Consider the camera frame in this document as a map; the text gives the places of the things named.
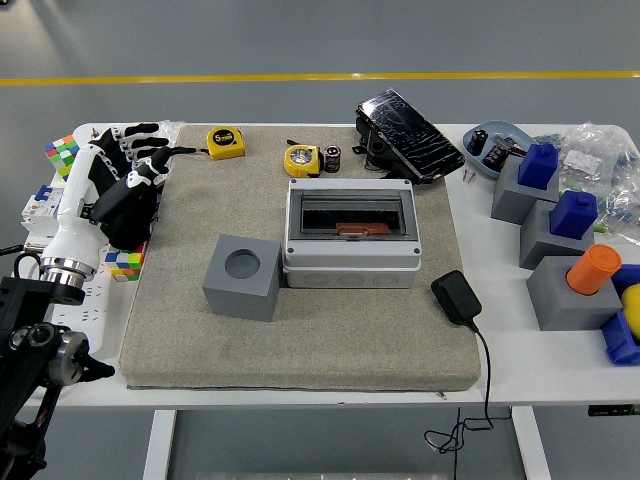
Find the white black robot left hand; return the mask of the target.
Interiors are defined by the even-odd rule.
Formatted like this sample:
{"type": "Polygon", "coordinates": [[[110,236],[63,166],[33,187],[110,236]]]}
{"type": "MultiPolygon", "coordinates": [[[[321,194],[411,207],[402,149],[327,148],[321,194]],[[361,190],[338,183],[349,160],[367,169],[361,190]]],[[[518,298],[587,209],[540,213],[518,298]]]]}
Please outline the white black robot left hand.
{"type": "Polygon", "coordinates": [[[148,240],[176,152],[166,126],[156,122],[111,125],[82,146],[58,207],[57,232],[41,255],[41,276],[89,280],[105,245],[132,250],[148,240]]]}

